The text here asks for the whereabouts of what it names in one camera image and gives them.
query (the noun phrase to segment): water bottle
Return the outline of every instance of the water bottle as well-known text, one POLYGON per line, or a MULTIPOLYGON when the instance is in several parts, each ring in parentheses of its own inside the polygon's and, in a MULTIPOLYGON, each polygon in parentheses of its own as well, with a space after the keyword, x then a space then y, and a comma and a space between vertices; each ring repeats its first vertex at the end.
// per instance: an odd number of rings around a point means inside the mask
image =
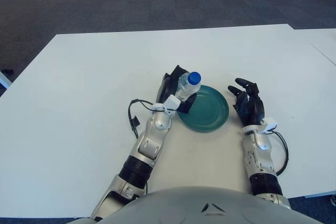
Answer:
POLYGON ((185 102, 189 96, 196 93, 201 87, 201 75, 197 72, 184 73, 179 78, 175 96, 185 102))

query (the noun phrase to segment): green plate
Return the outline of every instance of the green plate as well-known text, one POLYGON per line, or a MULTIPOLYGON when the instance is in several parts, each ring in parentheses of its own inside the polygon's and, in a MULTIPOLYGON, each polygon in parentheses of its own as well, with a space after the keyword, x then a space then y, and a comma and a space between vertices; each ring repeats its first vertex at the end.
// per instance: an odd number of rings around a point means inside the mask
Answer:
POLYGON ((202 85, 188 114, 178 112, 192 130, 209 132, 221 127, 229 116, 229 106, 217 90, 202 85))

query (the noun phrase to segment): white table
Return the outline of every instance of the white table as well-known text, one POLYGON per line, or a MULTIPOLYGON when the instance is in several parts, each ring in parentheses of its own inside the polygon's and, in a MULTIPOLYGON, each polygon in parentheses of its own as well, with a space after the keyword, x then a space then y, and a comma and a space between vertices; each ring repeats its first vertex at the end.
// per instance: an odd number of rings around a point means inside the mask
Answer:
MULTIPOLYGON (((57 35, 0 98, 0 216, 90 215, 135 142, 130 100, 154 101, 177 64, 199 71, 230 114, 203 134, 175 117, 149 191, 249 191, 241 124, 227 91, 237 77, 258 83, 266 116, 287 140, 284 195, 335 189, 336 67, 288 25, 57 35)), ((149 112, 135 105, 134 114, 141 132, 149 112)), ((281 145, 273 144, 280 167, 281 145)))
POLYGON ((336 28, 295 30, 336 66, 336 28))

